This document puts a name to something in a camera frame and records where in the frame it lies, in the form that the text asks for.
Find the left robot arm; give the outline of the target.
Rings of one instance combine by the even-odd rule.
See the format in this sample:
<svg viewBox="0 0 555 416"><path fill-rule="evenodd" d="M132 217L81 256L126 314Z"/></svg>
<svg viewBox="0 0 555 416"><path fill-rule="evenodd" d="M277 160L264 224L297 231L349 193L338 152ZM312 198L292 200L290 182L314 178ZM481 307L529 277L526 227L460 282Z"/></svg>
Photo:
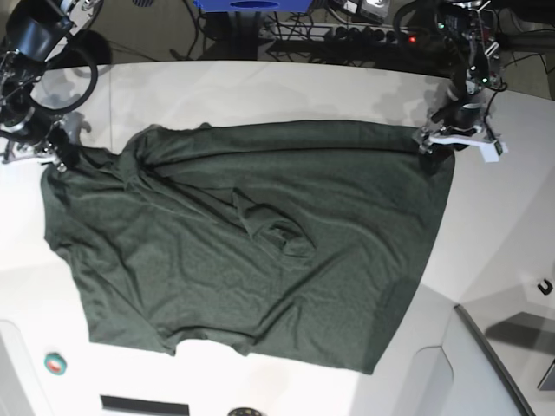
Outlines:
<svg viewBox="0 0 555 416"><path fill-rule="evenodd" d="M506 89L494 57L500 49L489 36L484 23L482 1L413 1L394 15L393 29L403 52L412 57L409 39L402 39L401 23L409 13L430 11L434 30L444 43L456 52L459 63L454 67L443 105L432 112L417 131L414 140L423 156L436 156L441 150L476 147L486 163L500 160L506 145L491 128L488 117L492 102L487 90L494 94Z"/></svg>

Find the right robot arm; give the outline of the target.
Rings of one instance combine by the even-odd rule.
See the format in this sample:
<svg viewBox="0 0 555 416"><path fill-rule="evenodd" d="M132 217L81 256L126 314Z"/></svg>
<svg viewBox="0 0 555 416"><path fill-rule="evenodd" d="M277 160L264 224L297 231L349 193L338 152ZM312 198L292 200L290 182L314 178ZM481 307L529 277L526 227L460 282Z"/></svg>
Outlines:
<svg viewBox="0 0 555 416"><path fill-rule="evenodd" d="M60 172L75 165L75 145L63 128L64 118L95 91L98 66L81 40L102 7L102 1L20 1L11 12L1 41L3 164L39 159ZM35 85L71 52L90 70L87 89L65 107L40 104L32 96Z"/></svg>

